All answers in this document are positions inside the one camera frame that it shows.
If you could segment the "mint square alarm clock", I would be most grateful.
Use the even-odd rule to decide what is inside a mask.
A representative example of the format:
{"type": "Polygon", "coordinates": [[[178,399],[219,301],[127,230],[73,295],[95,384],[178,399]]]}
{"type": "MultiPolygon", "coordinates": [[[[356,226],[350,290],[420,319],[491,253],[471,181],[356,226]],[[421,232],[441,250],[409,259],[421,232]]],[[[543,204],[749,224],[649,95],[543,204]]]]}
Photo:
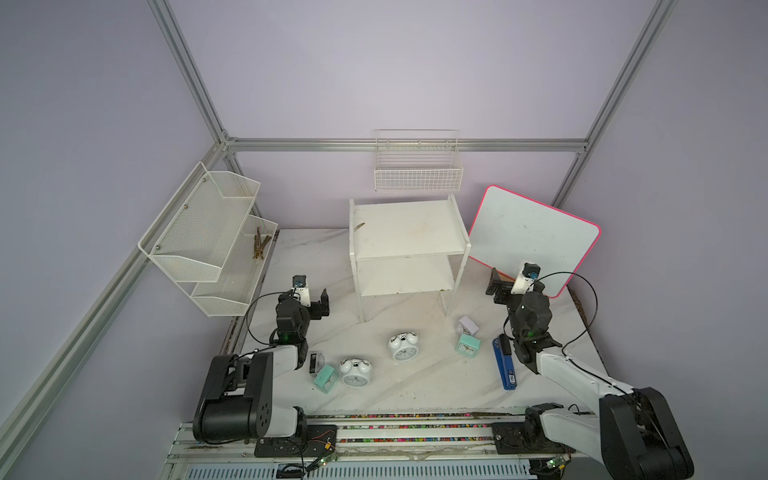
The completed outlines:
{"type": "Polygon", "coordinates": [[[478,355],[481,344],[480,339],[469,334],[461,334],[455,350],[468,358],[474,358],[478,355]]]}
{"type": "Polygon", "coordinates": [[[338,370],[332,365],[324,365],[313,380],[314,386],[324,394],[328,394],[339,379],[338,370]]]}

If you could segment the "white twin-bell alarm clock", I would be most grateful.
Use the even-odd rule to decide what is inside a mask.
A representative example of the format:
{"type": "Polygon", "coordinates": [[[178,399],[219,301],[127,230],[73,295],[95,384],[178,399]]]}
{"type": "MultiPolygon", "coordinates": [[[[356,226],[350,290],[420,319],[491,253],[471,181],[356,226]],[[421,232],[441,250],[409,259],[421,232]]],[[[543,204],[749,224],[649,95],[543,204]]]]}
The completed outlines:
{"type": "Polygon", "coordinates": [[[419,336],[416,332],[401,332],[392,336],[387,346],[393,360],[409,361],[419,354],[419,336]]]}
{"type": "Polygon", "coordinates": [[[371,383],[372,365],[361,358],[348,358],[339,365],[341,381],[353,388],[366,387],[371,383]]]}

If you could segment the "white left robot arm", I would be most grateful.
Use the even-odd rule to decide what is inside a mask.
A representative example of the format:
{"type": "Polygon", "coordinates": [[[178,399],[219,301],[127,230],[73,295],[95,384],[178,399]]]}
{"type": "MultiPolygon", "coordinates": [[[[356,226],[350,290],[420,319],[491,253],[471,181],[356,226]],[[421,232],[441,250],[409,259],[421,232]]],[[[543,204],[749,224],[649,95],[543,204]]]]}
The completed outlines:
{"type": "Polygon", "coordinates": [[[193,418],[194,438],[211,445],[259,439],[304,440],[307,426],[303,409],[278,404],[274,381],[304,365],[310,323],[329,314],[326,291],[317,301],[305,300],[296,291],[281,293],[276,329],[265,348],[212,359],[193,418]]]}

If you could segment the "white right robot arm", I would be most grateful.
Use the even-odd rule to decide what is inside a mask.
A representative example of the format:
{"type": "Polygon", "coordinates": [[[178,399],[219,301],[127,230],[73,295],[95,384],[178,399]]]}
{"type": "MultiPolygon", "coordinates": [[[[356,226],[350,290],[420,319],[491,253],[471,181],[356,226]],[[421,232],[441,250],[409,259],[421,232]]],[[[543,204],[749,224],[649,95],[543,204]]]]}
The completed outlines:
{"type": "Polygon", "coordinates": [[[500,340],[532,373],[564,388],[587,409],[579,415],[557,403],[527,408],[524,443],[562,444],[600,462],[614,479],[689,479],[695,467],[666,398],[580,365],[549,332],[546,275],[526,263],[513,281],[490,274],[486,288],[507,317],[500,340]]]}

